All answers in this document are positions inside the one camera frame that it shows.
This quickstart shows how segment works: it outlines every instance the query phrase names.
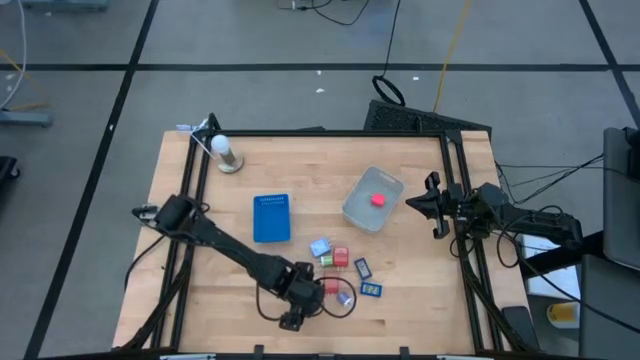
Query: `clear plastic container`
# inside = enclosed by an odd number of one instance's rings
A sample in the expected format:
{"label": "clear plastic container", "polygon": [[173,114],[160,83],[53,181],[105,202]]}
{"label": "clear plastic container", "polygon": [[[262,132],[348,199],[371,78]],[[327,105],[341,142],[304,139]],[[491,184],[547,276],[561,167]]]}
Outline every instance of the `clear plastic container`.
{"label": "clear plastic container", "polygon": [[[344,217],[358,228],[367,232],[382,229],[389,214],[396,206],[404,184],[383,170],[372,166],[364,172],[356,186],[342,205]],[[383,206],[371,203],[373,194],[385,197]]]}

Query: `wooden tabletop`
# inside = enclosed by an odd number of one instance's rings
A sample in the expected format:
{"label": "wooden tabletop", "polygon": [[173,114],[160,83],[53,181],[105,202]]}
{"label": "wooden tabletop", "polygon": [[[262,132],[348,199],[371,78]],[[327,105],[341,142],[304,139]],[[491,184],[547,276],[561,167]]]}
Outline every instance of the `wooden tabletop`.
{"label": "wooden tabletop", "polygon": [[[487,134],[464,132],[463,140],[472,186],[498,184]],[[179,191],[188,142],[188,135],[165,133],[149,202],[163,204]],[[263,320],[256,312],[255,282],[246,271],[212,249],[199,248],[180,351],[246,353],[255,344],[263,344],[269,353],[397,354],[400,346],[408,346],[412,354],[473,353],[460,264],[449,253],[453,237],[434,240],[434,222],[404,204],[405,199],[425,192],[424,179],[431,171],[440,171],[444,179],[437,139],[233,137],[231,142],[244,153],[245,165],[228,175],[212,162],[204,196],[211,205],[207,216],[252,249],[292,262],[312,261],[309,243],[327,237],[332,245],[349,248],[350,261],[367,259],[373,273],[370,280],[382,284],[383,295],[359,296],[348,318],[323,314],[307,319],[300,332],[280,330],[277,323]],[[450,150],[459,181],[453,146]],[[405,185],[400,202],[376,234],[365,234],[342,216],[343,201],[370,166],[385,170]],[[253,197],[275,193],[290,196],[291,241],[255,244]],[[142,229],[136,254],[156,238],[152,230]],[[515,259],[514,250],[503,243],[507,261]],[[168,241],[164,242],[133,271],[114,345],[129,340],[156,305],[168,247]],[[498,307],[527,306],[520,272],[500,265],[495,238],[485,240],[485,250]],[[337,274],[360,284],[353,265],[342,272],[323,272],[318,266],[317,273]],[[281,300],[264,291],[261,294],[266,314],[279,316],[288,309]],[[335,312],[344,311],[333,296],[327,296],[326,304]],[[484,345],[490,348],[486,313],[479,301],[478,309]],[[163,344],[168,344],[173,315],[174,310],[169,310]]]}

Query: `wooden table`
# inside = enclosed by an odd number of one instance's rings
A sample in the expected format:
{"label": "wooden table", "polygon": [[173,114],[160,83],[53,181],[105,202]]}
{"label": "wooden table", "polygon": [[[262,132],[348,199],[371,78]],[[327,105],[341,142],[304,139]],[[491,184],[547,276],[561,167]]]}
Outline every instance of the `wooden table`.
{"label": "wooden table", "polygon": [[[464,132],[463,139],[472,186],[498,184],[487,134]],[[149,202],[163,204],[179,191],[188,141],[185,134],[165,133]],[[449,253],[453,237],[434,240],[434,222],[404,204],[404,199],[425,192],[424,179],[431,171],[440,171],[444,179],[437,139],[233,137],[232,145],[245,154],[246,163],[233,175],[221,173],[212,163],[204,197],[211,205],[207,215],[254,250],[292,262],[312,260],[309,243],[321,237],[348,246],[350,261],[367,259],[372,280],[384,287],[383,296],[358,297],[356,310],[346,319],[321,315],[307,319],[298,333],[280,330],[256,312],[255,282],[245,270],[212,249],[199,248],[180,351],[247,353],[255,344],[263,344],[268,353],[397,354],[400,346],[408,346],[412,354],[473,353],[460,264]],[[457,173],[455,149],[450,146],[450,150]],[[373,165],[400,179],[405,190],[384,228],[368,235],[345,221],[341,209],[362,173]],[[191,194],[198,166],[194,168]],[[290,195],[292,239],[255,244],[253,197],[273,193]],[[136,253],[156,238],[155,232],[143,228]],[[514,259],[514,250],[503,243],[507,261]],[[168,246],[168,241],[159,246],[133,271],[114,345],[130,339],[156,305]],[[495,238],[485,240],[485,249],[498,307],[527,306],[519,270],[500,265]],[[360,283],[353,265],[339,275]],[[279,316],[288,309],[288,304],[266,292],[262,295],[266,314]],[[326,303],[336,312],[341,310],[333,297]],[[478,309],[484,345],[490,348],[486,313],[479,301]],[[172,320],[173,309],[168,312],[163,344],[168,344]]]}

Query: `yellow cable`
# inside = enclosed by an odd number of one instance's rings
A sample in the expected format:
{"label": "yellow cable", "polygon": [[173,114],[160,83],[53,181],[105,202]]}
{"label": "yellow cable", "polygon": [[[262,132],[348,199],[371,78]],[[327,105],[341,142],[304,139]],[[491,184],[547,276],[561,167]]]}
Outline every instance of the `yellow cable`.
{"label": "yellow cable", "polygon": [[[13,66],[13,68],[16,69],[18,72],[22,72],[22,69],[20,68],[20,66],[18,66],[18,64],[11,58],[11,56],[9,56],[9,54],[7,54],[2,49],[0,49],[0,56],[5,58],[5,60],[7,60],[9,62],[9,64],[11,64],[11,66]],[[34,85],[34,88],[36,89],[36,91],[40,94],[41,97],[45,98],[46,101],[45,102],[40,102],[40,103],[30,103],[30,104],[25,104],[25,105],[20,105],[20,106],[14,106],[14,107],[10,108],[9,110],[17,111],[17,110],[35,109],[35,108],[40,108],[40,107],[49,107],[49,106],[51,106],[50,97],[47,95],[47,92],[44,90],[44,88],[35,79],[33,79],[31,77],[31,75],[29,75],[29,73],[27,73],[26,71],[24,73],[24,77],[27,80],[31,81],[31,83]]]}
{"label": "yellow cable", "polygon": [[462,15],[460,16],[460,20],[458,21],[456,32],[453,34],[453,39],[451,39],[451,44],[449,45],[449,53],[447,54],[447,58],[444,60],[444,64],[442,65],[440,84],[438,84],[438,94],[436,95],[436,102],[435,104],[433,104],[433,112],[437,112],[438,110],[438,103],[440,102],[440,95],[442,94],[442,86],[444,85],[444,76],[447,74],[447,65],[453,57],[453,51],[456,48],[456,43],[458,42],[458,38],[460,37],[460,33],[462,32],[464,20],[467,18],[467,14],[469,13],[469,5],[471,5],[471,0],[467,0],[464,3],[464,8],[462,9]]}

